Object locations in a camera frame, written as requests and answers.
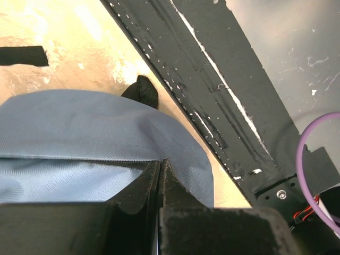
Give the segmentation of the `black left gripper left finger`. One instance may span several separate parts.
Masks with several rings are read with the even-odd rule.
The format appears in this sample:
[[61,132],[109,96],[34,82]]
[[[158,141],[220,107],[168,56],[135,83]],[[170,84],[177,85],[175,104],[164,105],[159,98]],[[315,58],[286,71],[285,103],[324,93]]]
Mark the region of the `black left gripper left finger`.
[[113,210],[103,254],[152,254],[161,162],[143,167],[133,182],[107,201]]

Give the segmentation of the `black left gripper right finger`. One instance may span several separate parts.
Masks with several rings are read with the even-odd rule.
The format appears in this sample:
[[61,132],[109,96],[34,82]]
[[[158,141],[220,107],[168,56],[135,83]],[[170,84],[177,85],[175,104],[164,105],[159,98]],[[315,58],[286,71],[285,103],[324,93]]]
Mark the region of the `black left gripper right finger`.
[[168,159],[163,160],[160,173],[161,207],[164,209],[206,208],[177,179]]

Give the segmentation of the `blue-grey fabric backpack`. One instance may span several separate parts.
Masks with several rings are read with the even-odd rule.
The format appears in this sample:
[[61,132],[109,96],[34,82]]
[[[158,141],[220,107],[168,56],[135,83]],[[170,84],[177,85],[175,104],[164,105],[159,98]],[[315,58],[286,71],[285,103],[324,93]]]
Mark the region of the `blue-grey fabric backpack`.
[[132,183],[142,164],[169,159],[176,178],[214,205],[210,161],[158,93],[139,76],[121,96],[43,90],[1,104],[1,202],[101,202]]

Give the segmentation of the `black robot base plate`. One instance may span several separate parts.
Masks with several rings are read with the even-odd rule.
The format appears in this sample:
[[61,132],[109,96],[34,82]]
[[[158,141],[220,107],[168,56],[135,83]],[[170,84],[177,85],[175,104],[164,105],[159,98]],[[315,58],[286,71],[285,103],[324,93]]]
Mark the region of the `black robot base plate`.
[[300,135],[339,111],[339,1],[103,1],[252,205],[307,203]]

